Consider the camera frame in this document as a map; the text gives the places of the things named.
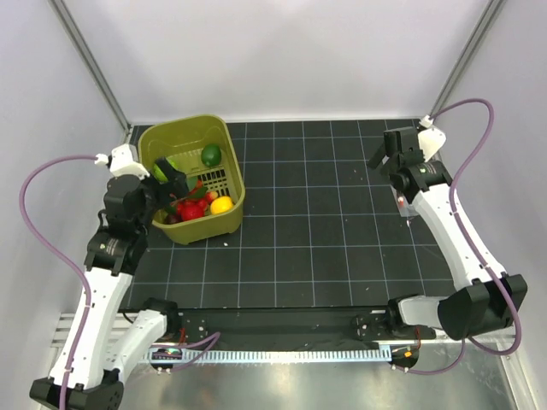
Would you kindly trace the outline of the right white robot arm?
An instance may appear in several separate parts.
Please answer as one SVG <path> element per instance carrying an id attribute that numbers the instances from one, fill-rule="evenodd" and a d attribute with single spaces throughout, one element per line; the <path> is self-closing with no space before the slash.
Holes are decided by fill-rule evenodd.
<path id="1" fill-rule="evenodd" d="M 416 325 L 424 325 L 462 340 L 513 326 L 520 338 L 518 310 L 527 283 L 521 275 L 507 274 L 485 246 L 458 200 L 456 181 L 443 162 L 432 159 L 444 140 L 436 127 L 391 129 L 368 160 L 368 166 L 379 169 L 424 220 L 456 290 L 445 298 L 401 296 L 391 300 L 385 328 L 391 336 L 404 338 Z"/>

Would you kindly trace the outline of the light green bumpy fruit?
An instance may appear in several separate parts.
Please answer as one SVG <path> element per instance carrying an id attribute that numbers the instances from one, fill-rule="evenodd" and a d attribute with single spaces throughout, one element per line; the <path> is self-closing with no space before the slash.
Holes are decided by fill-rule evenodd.
<path id="1" fill-rule="evenodd" d="M 151 172 L 155 179 L 162 184 L 174 180 L 181 175 L 176 164 L 167 157 L 156 159 Z"/>

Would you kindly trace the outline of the dark green lime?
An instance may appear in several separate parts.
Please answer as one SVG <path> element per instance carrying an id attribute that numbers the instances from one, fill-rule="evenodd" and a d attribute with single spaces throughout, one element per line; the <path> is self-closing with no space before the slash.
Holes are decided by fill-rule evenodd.
<path id="1" fill-rule="evenodd" d="M 221 164 L 222 153 L 219 145 L 207 144 L 201 152 L 202 164 L 206 167 L 217 167 Z"/>

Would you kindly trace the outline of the clear zip top bag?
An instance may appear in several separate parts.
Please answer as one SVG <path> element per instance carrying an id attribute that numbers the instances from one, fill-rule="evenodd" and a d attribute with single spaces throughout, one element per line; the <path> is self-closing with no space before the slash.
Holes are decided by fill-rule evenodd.
<path id="1" fill-rule="evenodd" d="M 400 215 L 405 218 L 407 220 L 407 224 L 410 225 L 411 221 L 419 216 L 419 213 L 415 210 L 414 206 L 407 201 L 406 197 L 401 192 L 395 191 L 394 197 Z"/>

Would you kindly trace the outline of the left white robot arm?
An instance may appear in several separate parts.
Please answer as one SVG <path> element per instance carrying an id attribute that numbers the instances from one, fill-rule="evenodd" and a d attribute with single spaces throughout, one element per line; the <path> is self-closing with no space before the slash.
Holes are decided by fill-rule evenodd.
<path id="1" fill-rule="evenodd" d="M 161 340 L 171 342 L 181 330 L 174 302 L 148 299 L 124 335 L 109 336 L 126 291 L 148 247 L 154 214 L 188 193 L 186 176 L 173 167 L 159 182 L 132 155 L 88 155 L 112 174 L 100 210 L 99 227 L 79 268 L 38 232 L 26 211 L 28 181 L 19 202 L 32 234 L 66 263 L 82 283 L 82 293 L 68 338 L 49 375 L 32 382 L 29 395 L 48 409 L 116 409 L 136 365 Z"/>

